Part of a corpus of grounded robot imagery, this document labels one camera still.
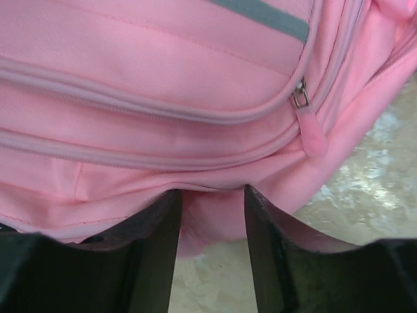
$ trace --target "metal zipper slider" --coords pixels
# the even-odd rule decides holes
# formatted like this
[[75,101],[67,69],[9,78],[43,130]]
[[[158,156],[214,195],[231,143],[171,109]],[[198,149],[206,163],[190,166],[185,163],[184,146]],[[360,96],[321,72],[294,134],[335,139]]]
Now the metal zipper slider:
[[304,152],[309,157],[322,157],[328,149],[327,138],[320,127],[315,112],[310,106],[307,84],[303,78],[293,91],[295,113],[300,126],[301,142]]

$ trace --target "floor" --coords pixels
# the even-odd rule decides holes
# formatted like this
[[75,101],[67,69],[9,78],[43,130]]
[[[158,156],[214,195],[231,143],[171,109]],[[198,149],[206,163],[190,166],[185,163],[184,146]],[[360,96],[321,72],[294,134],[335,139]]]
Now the floor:
[[[417,237],[417,75],[352,157],[296,216],[325,233],[364,244]],[[245,241],[178,261],[170,313],[255,313]]]

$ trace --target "backpack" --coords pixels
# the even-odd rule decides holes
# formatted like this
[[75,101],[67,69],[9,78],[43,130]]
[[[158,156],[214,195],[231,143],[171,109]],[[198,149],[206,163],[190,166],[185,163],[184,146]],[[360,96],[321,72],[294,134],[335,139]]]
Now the backpack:
[[415,0],[3,0],[0,223],[82,242],[182,189],[179,256],[294,213],[417,68]]

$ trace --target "seam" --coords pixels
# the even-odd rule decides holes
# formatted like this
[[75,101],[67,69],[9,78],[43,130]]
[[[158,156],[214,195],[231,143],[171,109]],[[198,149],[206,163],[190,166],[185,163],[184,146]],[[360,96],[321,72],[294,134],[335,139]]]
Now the seam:
[[10,215],[0,214],[0,217],[9,218],[11,220],[17,220],[18,222],[22,222],[22,223],[24,223],[26,225],[30,225],[30,226],[33,226],[33,227],[42,228],[43,230],[45,230],[45,229],[48,229],[48,230],[58,230],[58,229],[62,229],[62,228],[70,227],[70,226],[95,224],[97,222],[109,222],[109,221],[112,221],[112,220],[124,220],[124,219],[126,219],[126,218],[128,218],[130,216],[111,217],[111,218],[105,218],[103,220],[90,220],[88,222],[78,222],[78,223],[72,223],[72,224],[65,224],[65,225],[62,225],[62,226],[52,227],[52,228],[44,228],[42,226],[37,226],[36,224],[31,223],[31,222],[29,222],[27,220],[23,220],[21,218],[13,217],[13,216],[10,216]]
[[76,182],[74,184],[74,200],[77,200],[77,190],[79,186],[79,181],[81,179],[81,174],[83,172],[83,168],[84,168],[84,163],[81,163],[81,165],[79,166]]
[[[193,108],[198,108],[195,104],[185,104],[185,103],[181,103],[181,102],[178,102],[178,101],[176,101],[176,100],[171,100],[171,99],[169,99],[169,98],[161,98],[161,97],[155,97],[155,96],[152,96],[152,95],[148,95],[148,94],[146,94],[146,93],[142,93],[142,92],[135,92],[135,93],[133,93],[132,91],[130,91],[130,90],[128,90],[128,89],[125,89],[125,88],[123,88],[123,87],[119,87],[119,86],[114,86],[114,85],[110,85],[109,83],[107,83],[107,82],[101,82],[101,81],[99,81],[99,80],[97,80],[97,79],[93,79],[93,78],[89,78],[89,77],[87,77],[87,76],[84,76],[84,75],[80,75],[80,74],[74,74],[73,72],[65,72],[65,71],[63,71],[63,70],[61,70],[61,69],[50,69],[50,68],[48,68],[48,67],[46,67],[46,66],[44,66],[44,65],[39,65],[39,64],[36,64],[36,63],[33,63],[33,62],[27,62],[27,61],[25,61],[25,62],[22,62],[22,61],[19,61],[19,60],[15,60],[15,59],[10,59],[10,58],[8,58],[8,57],[3,57],[3,56],[0,56],[0,59],[5,59],[5,60],[11,60],[11,61],[15,61],[15,62],[19,62],[19,63],[21,63],[21,64],[26,64],[26,65],[29,65],[29,66],[32,66],[32,67],[37,67],[37,68],[41,68],[42,70],[49,70],[49,71],[54,71],[54,72],[60,72],[60,73],[63,73],[63,74],[69,74],[69,75],[73,75],[73,76],[75,76],[75,77],[80,77],[80,78],[83,78],[83,79],[85,79],[85,80],[90,80],[90,81],[92,81],[92,82],[94,82],[94,83],[99,83],[99,84],[101,84],[101,85],[106,85],[106,86],[110,86],[110,87],[112,87],[112,88],[116,88],[116,89],[119,89],[119,90],[121,90],[121,91],[124,91],[124,92],[126,92],[126,93],[130,93],[130,94],[133,94],[133,95],[138,95],[138,96],[141,96],[141,97],[145,97],[145,98],[149,98],[149,99],[153,99],[153,100],[157,100],[157,101],[162,101],[162,102],[169,102],[170,104],[176,104],[176,105],[179,105],[179,106],[185,106],[185,105],[187,105],[187,106],[192,106]],[[277,71],[277,70],[273,70],[276,74],[279,74],[279,75],[281,75],[281,76],[284,76],[284,77],[286,77],[286,78],[290,78],[291,76],[290,75],[287,75],[287,74],[284,74],[284,73],[282,73],[282,72],[279,72],[279,71]],[[31,91],[30,89],[28,89],[27,90],[27,92],[29,92],[29,93],[38,93],[39,91],[38,90],[36,90],[36,91]],[[111,111],[114,111],[114,112],[117,112],[117,113],[121,113],[121,112],[123,112],[123,111],[120,111],[120,110],[118,110],[118,109],[110,109]],[[146,117],[147,119],[159,119],[159,120],[164,120],[164,121],[168,121],[168,119],[167,118],[165,118],[165,117],[155,117],[155,116],[146,116],[146,115],[142,115],[142,117]]]
[[53,198],[53,199],[60,200],[60,201],[67,201],[67,202],[72,201],[70,198],[58,196],[56,194],[50,194],[50,193],[39,191],[39,190],[29,189],[29,188],[26,188],[24,186],[13,185],[12,183],[6,183],[4,181],[0,181],[0,186],[1,185],[6,186],[8,188],[19,189],[19,190],[22,190],[24,192],[36,193],[36,194],[39,194],[43,197]]
[[60,4],[60,5],[64,6],[64,7],[69,7],[69,8],[73,8],[73,9],[76,9],[76,10],[80,10],[80,11],[83,11],[83,12],[86,12],[86,13],[89,13],[89,14],[92,14],[92,15],[95,15],[95,16],[98,16],[98,17],[101,17],[101,18],[107,18],[109,20],[113,20],[113,21],[116,21],[116,22],[125,23],[125,24],[128,24],[128,25],[132,25],[132,26],[136,26],[136,27],[140,27],[140,28],[144,28],[144,29],[149,29],[149,30],[152,30],[152,31],[156,31],[156,32],[159,32],[159,33],[166,34],[166,35],[171,35],[171,36],[177,37],[177,38],[179,38],[181,40],[185,40],[185,41],[188,41],[188,42],[192,42],[192,43],[194,43],[194,44],[196,44],[198,46],[201,46],[201,47],[204,47],[204,48],[208,48],[210,50],[214,50],[214,51],[217,51],[217,52],[222,52],[224,54],[230,55],[232,57],[235,57],[237,59],[243,60],[245,62],[248,62],[248,63],[254,64],[254,65],[257,65],[258,67],[266,68],[268,70],[271,70],[273,72],[277,72],[279,74],[284,74],[284,73],[281,73],[280,71],[276,70],[275,68],[272,68],[272,67],[270,67],[268,65],[262,64],[260,62],[255,61],[255,60],[249,59],[249,58],[244,57],[242,55],[236,54],[234,52],[230,52],[230,51],[225,50],[225,49],[221,49],[221,48],[217,48],[217,47],[214,47],[214,46],[210,46],[208,44],[205,44],[204,42],[201,42],[201,41],[198,41],[198,40],[189,38],[189,37],[180,36],[178,34],[175,34],[175,33],[171,32],[171,31],[167,31],[165,29],[160,29],[160,28],[157,28],[157,27],[151,26],[151,25],[144,25],[144,24],[141,25],[141,24],[135,23],[133,21],[130,21],[130,20],[127,20],[127,19],[124,19],[124,18],[120,18],[118,16],[106,14],[106,13],[103,13],[103,12],[91,10],[89,8],[84,8],[84,7],[77,6],[77,5],[73,5],[73,4],[64,3],[64,2],[62,2],[60,0],[42,0],[42,1],[47,2],[47,3]]

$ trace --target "black object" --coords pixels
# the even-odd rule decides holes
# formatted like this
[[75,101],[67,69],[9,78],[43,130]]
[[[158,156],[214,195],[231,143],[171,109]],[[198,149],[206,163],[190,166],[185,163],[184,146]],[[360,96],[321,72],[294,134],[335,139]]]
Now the black object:
[[1,313],[166,313],[181,194],[80,245],[0,233]]
[[[259,313],[417,312],[416,240],[344,243],[250,186],[245,214]],[[3,226],[0,313],[166,313],[180,218],[172,190],[82,244]]]
[[0,223],[0,233],[10,233],[10,232],[16,232],[16,230],[14,230],[11,227],[8,227],[7,225],[3,225],[2,223]]
[[249,186],[245,214],[259,313],[417,312],[417,240],[350,245]]

